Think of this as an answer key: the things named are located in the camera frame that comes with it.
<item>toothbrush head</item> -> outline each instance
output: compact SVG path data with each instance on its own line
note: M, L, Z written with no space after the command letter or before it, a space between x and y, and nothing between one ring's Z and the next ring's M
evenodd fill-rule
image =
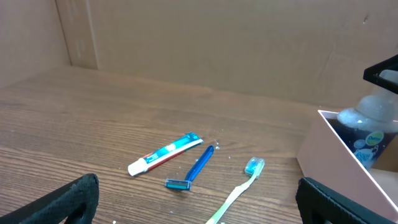
M264 159L258 157L252 157L249 160L249 162L246 164L244 172L246 173L246 175L250 177L255 175L256 179L258 179L265 165L266 162Z

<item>toothpaste tube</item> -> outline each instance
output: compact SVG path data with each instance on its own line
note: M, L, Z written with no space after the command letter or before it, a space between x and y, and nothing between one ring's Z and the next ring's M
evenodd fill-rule
M136 162L133 162L127 168L129 174L135 176L142 172L147 172L162 163L166 162L167 160L187 151L193 146L202 144L203 140L199 138L195 133L191 132L184 135L179 140L176 140L172 144L168 146L164 146L153 153L150 153Z

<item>white box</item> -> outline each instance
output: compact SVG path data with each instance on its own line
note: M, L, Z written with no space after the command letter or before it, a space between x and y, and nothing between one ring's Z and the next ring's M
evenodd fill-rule
M398 223L398 173L368 172L326 120L337 113L319 110L318 115L297 154L304 176Z

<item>white cap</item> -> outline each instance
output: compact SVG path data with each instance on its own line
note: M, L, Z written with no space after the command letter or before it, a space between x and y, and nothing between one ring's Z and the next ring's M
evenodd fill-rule
M136 162L133 162L132 164L130 164L127 169L129 171L129 174L132 177L134 177L137 174L145 172L148 169L148 164L145 161L145 159L139 158Z

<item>soap bottle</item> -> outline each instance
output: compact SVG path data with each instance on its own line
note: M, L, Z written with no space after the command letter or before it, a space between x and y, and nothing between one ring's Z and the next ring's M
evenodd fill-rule
M397 71L384 70L380 77L398 83ZM377 87L355 108L338 113L335 131L367 170L398 132L398 122L394 121L397 115L396 99L395 93Z

